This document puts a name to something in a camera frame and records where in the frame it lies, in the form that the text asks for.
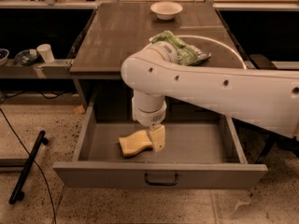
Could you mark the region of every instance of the floor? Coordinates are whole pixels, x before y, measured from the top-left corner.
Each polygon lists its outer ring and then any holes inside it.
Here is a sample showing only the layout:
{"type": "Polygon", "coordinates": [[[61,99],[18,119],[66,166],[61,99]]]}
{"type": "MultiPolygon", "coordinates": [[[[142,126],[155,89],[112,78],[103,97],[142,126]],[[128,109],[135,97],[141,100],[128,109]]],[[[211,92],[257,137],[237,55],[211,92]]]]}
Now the floor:
{"type": "MultiPolygon", "coordinates": [[[[299,160],[276,146],[266,157],[267,175],[246,190],[70,189],[52,170],[56,161],[71,161],[84,115],[74,112],[76,95],[45,99],[22,94],[0,105],[20,139],[31,149],[38,133],[46,132],[47,146],[36,156],[47,178],[56,223],[206,223],[294,224],[299,218],[299,160]]],[[[1,158],[26,157],[20,142],[0,114],[1,158]]],[[[249,160],[263,147],[257,133],[241,129],[240,141],[249,160]]],[[[0,223],[54,223],[50,196],[42,174],[33,165],[21,202],[8,200],[20,173],[0,173],[0,223]]]]}

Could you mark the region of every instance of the drawer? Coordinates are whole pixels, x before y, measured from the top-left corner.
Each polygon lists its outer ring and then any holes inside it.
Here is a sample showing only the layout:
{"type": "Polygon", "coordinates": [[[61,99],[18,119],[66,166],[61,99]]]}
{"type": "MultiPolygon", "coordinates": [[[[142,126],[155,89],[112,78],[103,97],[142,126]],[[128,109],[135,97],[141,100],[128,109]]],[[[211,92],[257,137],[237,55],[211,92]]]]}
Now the drawer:
{"type": "Polygon", "coordinates": [[[124,158],[119,137],[144,129],[131,120],[131,95],[121,81],[95,87],[73,160],[53,166],[67,187],[248,189],[266,174],[247,162],[231,118],[172,99],[165,148],[124,158]]]}

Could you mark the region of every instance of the paper cup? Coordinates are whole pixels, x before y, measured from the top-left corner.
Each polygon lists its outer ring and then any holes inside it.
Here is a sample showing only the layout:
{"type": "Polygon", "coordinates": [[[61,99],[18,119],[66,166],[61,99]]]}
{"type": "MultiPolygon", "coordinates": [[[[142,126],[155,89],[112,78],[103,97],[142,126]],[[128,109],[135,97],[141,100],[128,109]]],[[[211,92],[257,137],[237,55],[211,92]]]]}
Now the paper cup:
{"type": "Polygon", "coordinates": [[[45,63],[53,63],[55,61],[50,44],[42,44],[38,46],[37,51],[44,59],[45,63]]]}

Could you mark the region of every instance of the white bowl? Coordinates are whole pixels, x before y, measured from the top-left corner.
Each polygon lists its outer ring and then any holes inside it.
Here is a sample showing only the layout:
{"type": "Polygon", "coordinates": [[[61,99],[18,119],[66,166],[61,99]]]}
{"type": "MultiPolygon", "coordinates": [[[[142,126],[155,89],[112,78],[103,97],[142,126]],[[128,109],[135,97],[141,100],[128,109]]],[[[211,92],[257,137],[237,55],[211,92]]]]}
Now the white bowl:
{"type": "Polygon", "coordinates": [[[157,17],[161,20],[172,20],[183,7],[181,4],[174,2],[158,2],[150,6],[150,10],[157,14],[157,17]]]}
{"type": "Polygon", "coordinates": [[[0,66],[7,62],[9,55],[8,49],[0,49],[0,66]]]}

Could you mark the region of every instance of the drawer handle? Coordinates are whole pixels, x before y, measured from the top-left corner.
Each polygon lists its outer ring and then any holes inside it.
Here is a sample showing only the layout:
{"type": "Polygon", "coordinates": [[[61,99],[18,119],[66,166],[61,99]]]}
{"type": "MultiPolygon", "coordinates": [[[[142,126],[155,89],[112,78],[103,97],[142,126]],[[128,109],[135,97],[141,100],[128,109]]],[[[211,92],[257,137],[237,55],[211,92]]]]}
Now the drawer handle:
{"type": "Polygon", "coordinates": [[[175,181],[171,183],[163,183],[163,182],[151,182],[149,181],[149,175],[144,174],[144,179],[147,184],[152,185],[152,186],[175,186],[178,183],[178,175],[175,174],[175,181]]]}

